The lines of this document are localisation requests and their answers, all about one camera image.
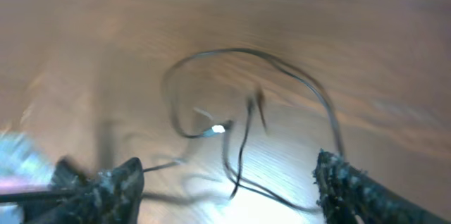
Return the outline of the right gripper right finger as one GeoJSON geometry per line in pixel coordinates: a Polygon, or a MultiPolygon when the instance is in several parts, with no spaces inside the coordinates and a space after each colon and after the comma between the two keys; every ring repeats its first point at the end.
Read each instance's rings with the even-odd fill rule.
{"type": "Polygon", "coordinates": [[[450,224],[328,151],[319,152],[313,176],[327,223],[450,224]]]}

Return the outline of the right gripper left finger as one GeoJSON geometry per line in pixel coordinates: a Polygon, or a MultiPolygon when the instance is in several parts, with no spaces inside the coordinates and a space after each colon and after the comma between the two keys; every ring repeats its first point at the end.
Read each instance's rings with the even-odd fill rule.
{"type": "Polygon", "coordinates": [[[32,200],[20,204],[26,223],[136,224],[144,189],[141,161],[122,165],[89,178],[68,157],[60,159],[51,190],[74,189],[62,199],[32,200]]]}

